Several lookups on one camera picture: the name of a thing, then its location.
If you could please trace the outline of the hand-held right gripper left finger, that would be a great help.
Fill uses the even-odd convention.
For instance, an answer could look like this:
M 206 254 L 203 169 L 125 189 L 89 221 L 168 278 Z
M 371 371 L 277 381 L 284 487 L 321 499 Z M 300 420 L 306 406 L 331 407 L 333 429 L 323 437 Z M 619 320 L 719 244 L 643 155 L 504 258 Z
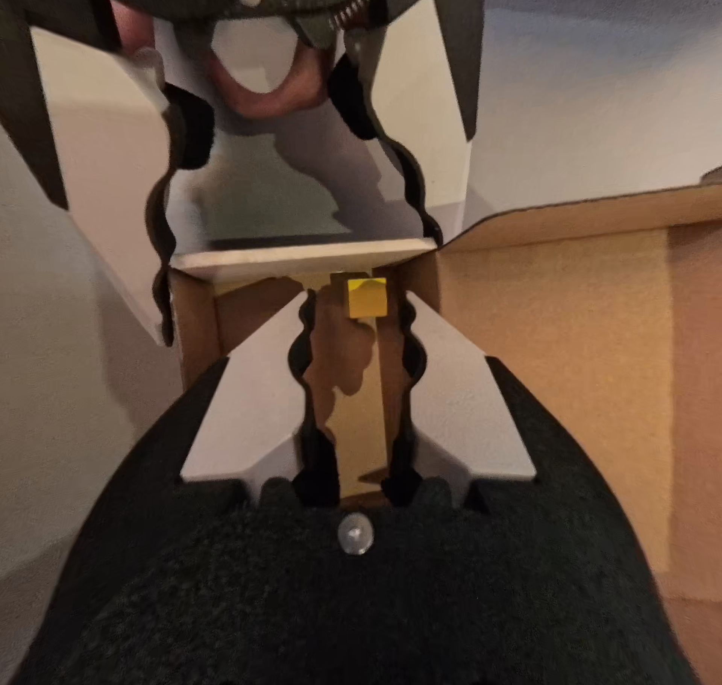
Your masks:
M 307 506 L 338 505 L 337 456 L 305 379 L 316 305 L 317 294 L 303 290 L 223 358 L 180 470 L 185 483 L 238 482 L 257 503 L 267 481 L 283 478 Z

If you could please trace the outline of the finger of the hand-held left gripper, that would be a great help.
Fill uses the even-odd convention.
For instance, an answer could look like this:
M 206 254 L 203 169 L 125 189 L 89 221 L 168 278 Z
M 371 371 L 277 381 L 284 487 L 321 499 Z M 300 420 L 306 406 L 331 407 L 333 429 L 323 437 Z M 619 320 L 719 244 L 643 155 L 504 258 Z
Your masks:
M 382 28 L 345 32 L 344 47 L 331 102 L 357 139 L 376 139 L 396 158 L 424 237 L 444 246 L 461 231 L 473 123 L 464 122 L 436 0 Z
M 165 80 L 153 48 L 131 59 L 31 31 L 69 216 L 140 324 L 169 347 L 169 187 L 179 170 L 208 163 L 214 111 Z

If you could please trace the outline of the small yellow wooden cube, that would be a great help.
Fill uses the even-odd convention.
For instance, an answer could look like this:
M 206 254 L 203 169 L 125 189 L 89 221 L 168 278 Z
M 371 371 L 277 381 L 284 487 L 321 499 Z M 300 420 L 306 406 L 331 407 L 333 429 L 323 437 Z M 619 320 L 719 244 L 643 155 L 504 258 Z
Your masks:
M 344 314 L 352 320 L 383 318 L 388 314 L 388 279 L 364 271 L 330 274 L 330 284 Z

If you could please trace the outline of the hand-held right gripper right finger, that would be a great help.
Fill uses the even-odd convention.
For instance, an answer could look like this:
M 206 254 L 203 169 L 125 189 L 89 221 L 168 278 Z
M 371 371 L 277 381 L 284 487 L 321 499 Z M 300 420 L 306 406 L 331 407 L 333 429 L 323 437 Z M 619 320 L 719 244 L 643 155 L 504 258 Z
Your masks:
M 399 428 L 386 498 L 407 506 L 423 480 L 438 478 L 462 506 L 476 482 L 533 482 L 537 469 L 484 351 L 415 293 L 401 294 L 398 319 Z

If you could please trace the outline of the grey desk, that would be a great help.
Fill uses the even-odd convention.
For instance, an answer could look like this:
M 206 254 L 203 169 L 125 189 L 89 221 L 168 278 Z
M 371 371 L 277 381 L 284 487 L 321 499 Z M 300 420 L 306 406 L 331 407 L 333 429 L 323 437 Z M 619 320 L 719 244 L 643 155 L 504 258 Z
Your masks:
M 720 168 L 720 0 L 484 0 L 464 217 L 441 247 L 405 202 L 396 158 L 348 130 L 331 102 L 330 77 L 327 100 L 306 111 L 250 120 L 224 103 L 202 49 L 211 45 L 241 85 L 271 92 L 304 42 L 291 22 L 152 19 L 165 80 L 214 111 L 207 164 L 179 170 L 170 183 L 169 288 L 178 256 L 215 251 L 256 262 L 266 261 L 262 249 L 312 247 L 331 273 L 375 275 L 422 250 L 440 251 L 488 217 L 692 187 Z M 320 49 L 336 46 L 335 66 L 345 32 L 384 26 L 371 25 L 370 10 L 357 11 Z M 170 289 L 169 347 L 181 366 L 173 301 Z M 191 422 L 171 481 L 173 491 L 224 497 L 239 489 L 249 500 L 238 482 L 180 476 L 225 356 L 184 387 L 191 392 L 180 411 Z

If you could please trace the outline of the person's left hand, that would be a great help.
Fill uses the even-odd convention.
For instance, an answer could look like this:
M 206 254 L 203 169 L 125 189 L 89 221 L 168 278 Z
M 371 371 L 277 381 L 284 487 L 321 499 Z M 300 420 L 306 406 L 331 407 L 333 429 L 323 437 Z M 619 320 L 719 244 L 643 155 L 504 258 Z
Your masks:
M 116 0 L 110 2 L 123 54 L 139 61 L 141 53 L 155 50 L 152 17 Z M 209 80 L 230 110 L 250 120 L 266 120 L 317 108 L 326 101 L 335 52 L 334 44 L 321 50 L 298 39 L 287 75 L 277 88 L 267 93 L 254 92 L 241 85 L 225 68 L 211 45 L 202 49 L 201 61 Z

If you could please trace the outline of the white cardboard box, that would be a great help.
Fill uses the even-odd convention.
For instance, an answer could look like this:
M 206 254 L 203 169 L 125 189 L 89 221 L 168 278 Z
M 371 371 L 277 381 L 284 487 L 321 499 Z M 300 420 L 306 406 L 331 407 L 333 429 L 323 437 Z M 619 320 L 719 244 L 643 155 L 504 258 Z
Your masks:
M 374 335 L 312 247 L 178 256 L 184 387 L 302 289 L 319 291 L 315 416 L 343 502 L 380 504 L 399 433 L 396 293 L 501 359 L 583 446 L 629 515 L 684 649 L 720 683 L 720 168 L 700 184 L 488 217 L 386 276 Z

